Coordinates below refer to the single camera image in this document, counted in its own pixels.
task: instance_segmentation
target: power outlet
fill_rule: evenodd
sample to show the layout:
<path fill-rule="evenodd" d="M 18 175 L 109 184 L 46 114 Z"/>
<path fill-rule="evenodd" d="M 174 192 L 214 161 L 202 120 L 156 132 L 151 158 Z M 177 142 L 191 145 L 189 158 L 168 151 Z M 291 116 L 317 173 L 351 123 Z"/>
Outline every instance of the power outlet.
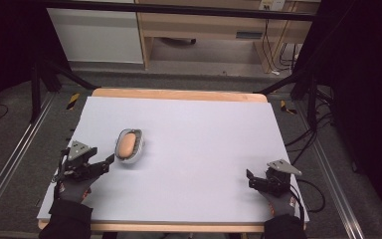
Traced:
<path fill-rule="evenodd" d="M 262 0 L 260 2 L 259 10 L 270 11 L 272 10 L 274 0 Z"/>
<path fill-rule="evenodd" d="M 273 3 L 271 5 L 272 11 L 282 11 L 284 8 L 285 0 L 273 0 Z"/>

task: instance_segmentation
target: black wire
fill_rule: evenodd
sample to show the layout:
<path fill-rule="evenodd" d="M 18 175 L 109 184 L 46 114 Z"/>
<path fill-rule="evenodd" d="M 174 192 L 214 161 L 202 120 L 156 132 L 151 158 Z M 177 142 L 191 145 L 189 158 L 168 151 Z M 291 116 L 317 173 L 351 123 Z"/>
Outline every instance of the black wire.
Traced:
<path fill-rule="evenodd" d="M 3 118 L 4 116 L 6 116 L 8 114 L 9 109 L 8 109 L 7 106 L 2 105 L 2 104 L 0 104 L 0 107 L 4 107 L 5 108 L 5 113 L 2 116 L 0 116 L 0 119 L 1 119 L 1 118 Z"/>
<path fill-rule="evenodd" d="M 332 123 L 333 123 L 333 120 L 329 120 L 329 121 L 325 122 L 322 126 L 320 126 L 318 129 L 324 128 L 326 125 L 332 124 Z"/>
<path fill-rule="evenodd" d="M 311 147 L 314 144 L 314 140 L 312 140 L 307 147 Z M 298 152 L 304 150 L 303 148 L 300 149 L 294 149 L 294 150 L 287 150 L 286 152 Z"/>
<path fill-rule="evenodd" d="M 284 45 L 282 46 L 281 52 L 279 53 L 279 63 L 284 67 L 290 67 L 291 64 L 286 64 L 286 62 L 292 62 L 292 60 L 284 59 L 284 53 L 286 48 L 287 48 L 287 43 L 284 43 Z"/>
<path fill-rule="evenodd" d="M 64 161 L 64 157 L 67 156 L 68 154 L 70 153 L 70 148 L 66 148 L 66 149 L 63 149 L 61 150 L 61 156 L 60 156 L 60 159 L 59 159 L 59 162 L 58 162 L 58 170 L 57 170 L 57 173 L 53 176 L 52 178 L 52 182 L 57 182 L 58 179 L 60 179 L 60 174 L 63 170 L 63 161 Z"/>
<path fill-rule="evenodd" d="M 311 209 L 311 210 L 308 210 L 308 212 L 313 212 L 313 213 L 317 213 L 317 212 L 320 212 L 324 209 L 325 207 L 325 197 L 324 197 L 324 194 L 321 192 L 321 190 L 312 182 L 309 182 L 307 180 L 303 180 L 303 179 L 297 179 L 296 180 L 297 182 L 303 182 L 303 183 L 306 183 L 310 186 L 312 186 L 313 188 L 315 188 L 321 195 L 321 199 L 322 199 L 322 204 L 321 206 L 318 208 L 318 209 Z"/>
<path fill-rule="evenodd" d="M 293 188 L 293 190 L 296 192 L 296 196 L 297 196 L 297 198 L 300 198 L 299 193 L 297 192 L 296 188 L 295 188 L 292 184 L 290 184 L 290 186 L 291 186 L 291 187 Z"/>
<path fill-rule="evenodd" d="M 293 68 L 295 67 L 295 56 L 296 56 L 296 44 L 293 44 L 292 60 L 290 62 L 290 69 L 292 71 L 293 71 Z"/>
<path fill-rule="evenodd" d="M 327 113 L 326 115 L 322 116 L 320 119 L 318 119 L 317 123 L 320 123 L 322 122 L 323 120 L 325 119 L 330 119 L 333 117 L 333 114 L 332 113 Z"/>
<path fill-rule="evenodd" d="M 265 54 L 265 57 L 266 57 L 266 60 L 268 60 L 268 63 L 269 63 L 269 67 L 274 70 L 272 68 L 272 65 L 276 68 L 276 71 L 285 71 L 287 69 L 283 69 L 283 68 L 279 68 L 275 65 L 275 61 L 273 59 L 273 55 L 272 55 L 272 47 L 270 45 L 270 41 L 269 41 L 269 35 L 268 35 L 268 27 L 269 27 L 269 19 L 266 19 L 265 21 L 265 34 L 263 35 L 263 40 L 262 40 L 262 50 L 263 50 L 263 53 Z M 270 55 L 271 55 L 271 61 L 272 61 L 272 65 L 270 64 L 269 62 L 269 57 L 267 56 L 266 52 L 265 52 L 265 39 L 268 41 L 268 46 L 269 46 L 269 50 L 270 50 Z"/>
<path fill-rule="evenodd" d="M 318 111 L 318 109 L 319 109 L 320 107 L 322 107 L 322 106 L 328 106 L 328 107 L 329 107 L 330 104 L 329 104 L 328 102 L 323 102 L 323 103 L 319 104 L 318 106 L 316 106 L 316 107 L 315 107 L 315 110 Z"/>
<path fill-rule="evenodd" d="M 321 101 L 323 102 L 327 102 L 329 104 L 332 104 L 333 103 L 333 97 L 331 96 L 328 96 L 326 93 L 320 91 L 320 90 L 317 90 L 317 98 L 320 99 Z"/>
<path fill-rule="evenodd" d="M 304 132 L 301 136 L 297 137 L 296 139 L 288 142 L 288 143 L 285 143 L 285 146 L 291 146 L 293 145 L 294 143 L 302 140 L 303 138 L 307 137 L 310 133 L 312 133 L 312 130 L 311 129 L 308 129 L 306 132 Z"/>
<path fill-rule="evenodd" d="M 290 191 L 290 194 L 296 199 L 297 204 L 299 204 L 299 219 L 301 221 L 301 225 L 303 226 L 305 212 L 303 211 L 302 203 L 300 202 L 299 197 L 297 197 L 292 191 Z"/>
<path fill-rule="evenodd" d="M 314 132 L 311 137 L 309 138 L 308 142 L 305 144 L 305 146 L 302 148 L 300 153 L 297 155 L 297 157 L 293 160 L 291 165 L 295 165 L 297 161 L 300 159 L 302 154 L 306 151 L 306 149 L 311 145 L 311 141 L 315 141 L 315 138 L 317 137 L 317 132 Z"/>

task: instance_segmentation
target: white cabinet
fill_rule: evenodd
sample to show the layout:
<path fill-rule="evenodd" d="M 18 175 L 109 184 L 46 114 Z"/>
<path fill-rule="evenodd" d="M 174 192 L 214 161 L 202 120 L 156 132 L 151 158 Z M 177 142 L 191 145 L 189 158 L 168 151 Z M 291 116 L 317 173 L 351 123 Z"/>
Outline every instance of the white cabinet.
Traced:
<path fill-rule="evenodd" d="M 48 12 L 70 62 L 143 64 L 135 13 L 71 9 Z"/>

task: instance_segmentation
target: white board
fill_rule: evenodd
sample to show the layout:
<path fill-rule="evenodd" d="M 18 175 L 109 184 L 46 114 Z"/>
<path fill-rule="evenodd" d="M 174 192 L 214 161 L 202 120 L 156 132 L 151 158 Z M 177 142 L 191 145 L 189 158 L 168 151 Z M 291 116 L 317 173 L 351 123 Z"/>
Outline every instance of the white board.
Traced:
<path fill-rule="evenodd" d="M 116 160 L 93 184 L 84 201 L 94 209 L 93 221 L 271 219 L 267 200 L 249 188 L 246 177 L 246 169 L 265 177 L 269 161 L 288 161 L 270 104 L 90 97 L 73 140 L 96 146 L 91 162 L 98 162 L 114 152 L 125 128 L 142 130 L 142 158 L 135 164 Z M 291 183 L 297 188 L 294 177 Z M 51 183 L 39 219 L 50 218 L 53 187 Z"/>

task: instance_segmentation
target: metal bracket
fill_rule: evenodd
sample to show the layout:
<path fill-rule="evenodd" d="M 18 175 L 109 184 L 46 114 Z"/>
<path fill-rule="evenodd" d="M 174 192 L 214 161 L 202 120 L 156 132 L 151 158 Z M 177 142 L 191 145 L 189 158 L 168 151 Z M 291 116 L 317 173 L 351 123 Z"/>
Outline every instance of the metal bracket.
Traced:
<path fill-rule="evenodd" d="M 281 172 L 287 172 L 287 173 L 292 173 L 297 176 L 302 176 L 302 172 L 296 169 L 296 167 L 290 165 L 288 162 L 285 160 L 277 160 L 277 161 L 272 161 L 268 163 L 268 166 Z"/>
<path fill-rule="evenodd" d="M 86 152 L 92 150 L 92 148 L 88 145 L 83 144 L 82 142 L 78 142 L 76 140 L 73 141 L 70 153 L 68 154 L 68 160 L 74 160 L 75 158 L 85 154 Z"/>

